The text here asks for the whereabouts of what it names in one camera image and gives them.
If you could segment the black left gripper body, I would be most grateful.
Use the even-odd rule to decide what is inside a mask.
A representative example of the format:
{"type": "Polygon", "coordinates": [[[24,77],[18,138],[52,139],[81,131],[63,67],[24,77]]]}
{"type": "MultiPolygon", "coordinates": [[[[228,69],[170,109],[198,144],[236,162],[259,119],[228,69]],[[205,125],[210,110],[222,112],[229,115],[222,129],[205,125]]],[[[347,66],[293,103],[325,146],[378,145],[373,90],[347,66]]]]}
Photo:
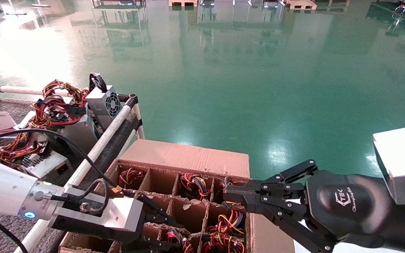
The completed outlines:
{"type": "Polygon", "coordinates": [[[144,223],[145,218],[140,217],[137,225],[134,227],[134,231],[126,232],[68,217],[58,217],[51,228],[65,232],[85,234],[103,240],[118,241],[122,245],[128,245],[141,237],[144,223]]]}

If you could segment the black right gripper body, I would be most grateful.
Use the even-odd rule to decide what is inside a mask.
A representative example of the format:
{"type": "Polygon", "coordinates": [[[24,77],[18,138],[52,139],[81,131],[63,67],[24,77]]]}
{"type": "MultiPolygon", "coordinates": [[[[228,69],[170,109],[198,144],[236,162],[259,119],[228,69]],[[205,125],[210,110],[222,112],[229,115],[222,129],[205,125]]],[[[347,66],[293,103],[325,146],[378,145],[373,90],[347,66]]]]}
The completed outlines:
{"type": "Polygon", "coordinates": [[[384,245],[394,201],[382,179],[320,171],[306,181],[306,191],[314,222],[337,241],[384,245]]]}

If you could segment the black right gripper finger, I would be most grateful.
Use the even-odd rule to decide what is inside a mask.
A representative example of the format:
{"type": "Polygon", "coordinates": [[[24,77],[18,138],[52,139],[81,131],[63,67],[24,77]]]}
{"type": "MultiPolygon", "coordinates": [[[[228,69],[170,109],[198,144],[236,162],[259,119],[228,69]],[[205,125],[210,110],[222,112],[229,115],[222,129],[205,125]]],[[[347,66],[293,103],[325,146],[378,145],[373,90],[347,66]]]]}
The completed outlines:
{"type": "Polygon", "coordinates": [[[246,200],[248,196],[271,196],[297,199],[305,194],[306,187],[300,179],[313,176],[318,171],[314,160],[301,162],[265,180],[250,179],[244,185],[229,185],[223,189],[224,200],[246,200]]]}
{"type": "Polygon", "coordinates": [[[224,198],[224,205],[227,208],[231,208],[232,203],[240,204],[248,213],[263,215],[311,253],[331,253],[333,251],[335,240],[331,240],[326,234],[317,234],[303,226],[300,223],[303,216],[298,215],[293,207],[288,207],[283,199],[273,197],[224,198]]]}

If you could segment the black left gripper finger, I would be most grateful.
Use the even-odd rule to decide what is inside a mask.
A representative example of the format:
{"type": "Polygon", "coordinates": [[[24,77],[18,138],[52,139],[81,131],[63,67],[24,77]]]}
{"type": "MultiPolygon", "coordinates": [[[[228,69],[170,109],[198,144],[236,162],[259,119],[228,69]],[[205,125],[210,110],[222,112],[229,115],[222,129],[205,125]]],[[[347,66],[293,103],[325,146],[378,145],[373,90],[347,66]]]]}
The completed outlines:
{"type": "Polygon", "coordinates": [[[142,240],[148,244],[149,252],[168,252],[171,249],[170,243],[153,239],[144,234],[142,235],[142,240]]]}
{"type": "Polygon", "coordinates": [[[153,212],[152,214],[145,214],[145,223],[165,224],[175,228],[184,228],[184,225],[178,223],[173,216],[167,214],[164,208],[154,203],[147,195],[140,194],[137,196],[137,200],[140,200],[145,207],[153,212]]]}

